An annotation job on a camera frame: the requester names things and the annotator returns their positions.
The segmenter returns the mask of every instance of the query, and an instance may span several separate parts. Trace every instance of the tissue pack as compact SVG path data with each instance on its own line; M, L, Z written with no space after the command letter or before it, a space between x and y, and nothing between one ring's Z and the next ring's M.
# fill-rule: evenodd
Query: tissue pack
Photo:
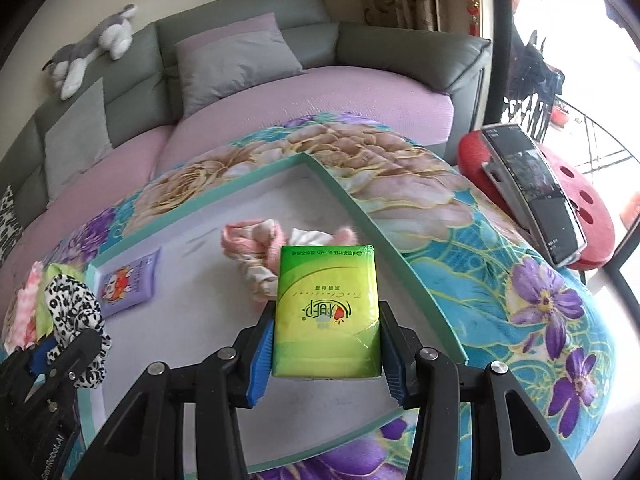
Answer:
M285 246L280 256L274 377L378 377L372 246Z

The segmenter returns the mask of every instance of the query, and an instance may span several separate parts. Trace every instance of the pink towel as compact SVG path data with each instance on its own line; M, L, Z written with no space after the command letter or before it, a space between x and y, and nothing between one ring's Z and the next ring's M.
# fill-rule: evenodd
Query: pink towel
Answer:
M284 245L357 245L355 233L348 227L331 236L321 231L293 229L286 238L276 220L246 220L228 224L222 229L220 241L224 253L240 263L259 301L273 300L278 290L280 249Z
M23 350L36 343L36 302L42 280L42 262L35 262L24 288L18 291L14 323L9 330L4 348L11 354L17 347Z

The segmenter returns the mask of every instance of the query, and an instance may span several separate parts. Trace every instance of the metal screw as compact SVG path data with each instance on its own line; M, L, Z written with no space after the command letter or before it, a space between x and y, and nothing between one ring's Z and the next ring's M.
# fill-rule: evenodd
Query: metal screw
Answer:
M491 370L498 375L503 375L509 371L509 367L502 361L493 361L491 363Z
M218 357L222 360L229 361L229 359L236 357L236 349L232 346L225 346L218 350Z
M161 363L161 362L151 363L146 368L146 372L149 375L162 375L162 373L164 373L164 363Z
M438 358L438 351L430 346L420 349L420 357L427 361L435 361Z

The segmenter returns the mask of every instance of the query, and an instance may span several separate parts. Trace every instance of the purple flower pattern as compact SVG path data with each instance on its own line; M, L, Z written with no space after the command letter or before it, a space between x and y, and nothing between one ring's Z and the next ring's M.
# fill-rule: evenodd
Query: purple flower pattern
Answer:
M558 433L565 438L571 435L578 424L580 403L589 407L596 396L596 386L589 377L595 364L595 354L585 358L584 349L577 348L569 353L564 364L568 376L558 379L554 384L547 413L549 416L557 415L566 405L558 425Z
M369 126L380 126L378 121L374 121L373 119L367 119L358 114L354 114L352 112L344 112L338 115L335 119L337 123L347 123L347 124L367 124Z
M511 283L516 293L529 303L511 315L511 322L516 325L546 322L546 350L550 358L558 359L566 344L563 317L582 317L582 299L575 290L566 287L560 274L530 256L513 267Z
M116 213L113 207L105 209L80 230L69 238L63 250L60 263L69 264L78 262L85 264L98 255L100 246L107 241L109 227L115 219Z
M536 342L536 339L538 338L538 334L536 332L529 334L527 336L527 338L525 339L523 345L522 345L522 353L526 354L529 350L531 350L533 343Z
M313 121L314 117L315 116L313 115L303 115L302 117L297 117L290 121L286 121L282 123L280 126L282 126L283 128L295 128L296 126L302 126L302 124L308 123L309 121Z
M384 428L395 440L407 424L397 419ZM402 480L405 471L386 462L386 450L369 434L322 455L251 476L252 480Z

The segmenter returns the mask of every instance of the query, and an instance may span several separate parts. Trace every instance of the red stool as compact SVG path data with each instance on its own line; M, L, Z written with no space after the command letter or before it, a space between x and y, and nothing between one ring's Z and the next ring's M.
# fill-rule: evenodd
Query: red stool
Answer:
M578 220L587 238L587 247L582 251L580 260L569 267L575 270L599 269L609 261L616 246L616 235L609 211L583 174L546 146L538 144L538 147L560 181L567 198L577 206ZM458 145L460 173L515 220L500 192L482 169L482 164L490 158L489 150L480 138L480 132L471 132L462 137Z

